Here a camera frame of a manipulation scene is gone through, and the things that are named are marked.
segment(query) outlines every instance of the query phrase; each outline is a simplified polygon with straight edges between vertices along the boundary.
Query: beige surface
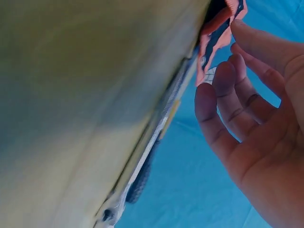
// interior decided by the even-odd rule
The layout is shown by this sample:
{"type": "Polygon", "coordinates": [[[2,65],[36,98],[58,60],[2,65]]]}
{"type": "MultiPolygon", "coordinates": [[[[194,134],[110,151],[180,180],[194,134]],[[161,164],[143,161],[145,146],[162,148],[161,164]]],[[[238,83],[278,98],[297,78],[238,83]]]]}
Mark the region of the beige surface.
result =
{"type": "Polygon", "coordinates": [[[87,228],[208,0],[0,1],[0,221],[87,228]]]}

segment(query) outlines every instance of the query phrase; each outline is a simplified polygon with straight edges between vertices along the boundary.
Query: blue surface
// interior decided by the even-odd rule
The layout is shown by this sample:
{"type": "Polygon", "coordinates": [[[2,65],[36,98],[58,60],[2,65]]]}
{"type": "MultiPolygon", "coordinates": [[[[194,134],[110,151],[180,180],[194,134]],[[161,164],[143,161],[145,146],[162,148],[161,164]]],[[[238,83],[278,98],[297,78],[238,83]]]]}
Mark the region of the blue surface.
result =
{"type": "MultiPolygon", "coordinates": [[[[304,37],[301,0],[250,0],[244,21],[277,36],[304,37]]],[[[231,55],[219,50],[213,66],[231,55]]],[[[250,71],[258,92],[278,106],[279,99],[250,71]]],[[[117,228],[269,228],[206,144],[194,115],[194,78],[162,140],[147,186],[135,205],[127,205],[117,228]]]]}

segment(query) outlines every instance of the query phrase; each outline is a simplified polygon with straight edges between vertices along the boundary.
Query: skin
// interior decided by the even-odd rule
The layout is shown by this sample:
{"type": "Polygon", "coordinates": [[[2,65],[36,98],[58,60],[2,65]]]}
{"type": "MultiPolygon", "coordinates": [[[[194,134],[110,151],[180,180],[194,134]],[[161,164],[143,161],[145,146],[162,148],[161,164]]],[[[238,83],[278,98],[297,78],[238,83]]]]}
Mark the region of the skin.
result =
{"type": "Polygon", "coordinates": [[[218,66],[213,85],[197,88],[197,120],[260,215],[274,228],[304,227],[304,45],[240,20],[231,30],[233,55],[218,66]],[[256,92],[246,66],[281,99],[279,108],[256,92]]]}

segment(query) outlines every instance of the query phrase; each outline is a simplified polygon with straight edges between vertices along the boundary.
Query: blue tarp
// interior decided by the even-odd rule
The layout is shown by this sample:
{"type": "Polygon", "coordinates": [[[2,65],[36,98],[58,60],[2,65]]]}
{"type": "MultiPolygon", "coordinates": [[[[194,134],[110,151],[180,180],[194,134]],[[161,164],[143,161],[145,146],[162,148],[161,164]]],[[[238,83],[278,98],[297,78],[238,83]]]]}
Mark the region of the blue tarp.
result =
{"type": "MultiPolygon", "coordinates": [[[[304,0],[248,0],[244,21],[282,38],[303,41],[304,0]]],[[[219,50],[216,66],[231,55],[219,50]]],[[[258,92],[279,99],[248,70],[258,92]]],[[[147,186],[127,205],[117,228],[268,228],[207,146],[194,115],[194,78],[160,144],[147,186]]]]}

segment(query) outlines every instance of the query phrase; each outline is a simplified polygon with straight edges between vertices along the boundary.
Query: pink fabric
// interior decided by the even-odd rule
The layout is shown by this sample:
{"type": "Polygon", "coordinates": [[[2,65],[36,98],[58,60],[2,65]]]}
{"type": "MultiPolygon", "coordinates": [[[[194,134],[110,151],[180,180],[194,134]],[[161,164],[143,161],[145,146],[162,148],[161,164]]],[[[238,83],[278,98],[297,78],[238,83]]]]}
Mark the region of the pink fabric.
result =
{"type": "MultiPolygon", "coordinates": [[[[238,0],[226,0],[227,7],[230,11],[230,24],[234,20],[234,15],[238,9],[238,0]]],[[[244,0],[244,9],[236,16],[236,19],[243,19],[243,17],[247,14],[247,4],[244,0]]],[[[231,29],[230,26],[223,32],[223,34],[218,39],[218,42],[213,47],[211,56],[209,58],[208,63],[205,66],[205,69],[202,69],[202,60],[205,56],[206,47],[208,42],[210,41],[210,35],[212,32],[217,30],[223,21],[226,21],[229,18],[227,14],[227,10],[222,10],[214,20],[208,23],[208,25],[202,30],[201,36],[200,36],[200,49],[199,49],[199,56],[198,56],[198,62],[197,62],[197,76],[196,76],[196,86],[199,86],[201,83],[203,83],[205,74],[209,70],[211,66],[211,62],[215,56],[215,53],[218,49],[227,46],[231,43],[231,29]]]]}

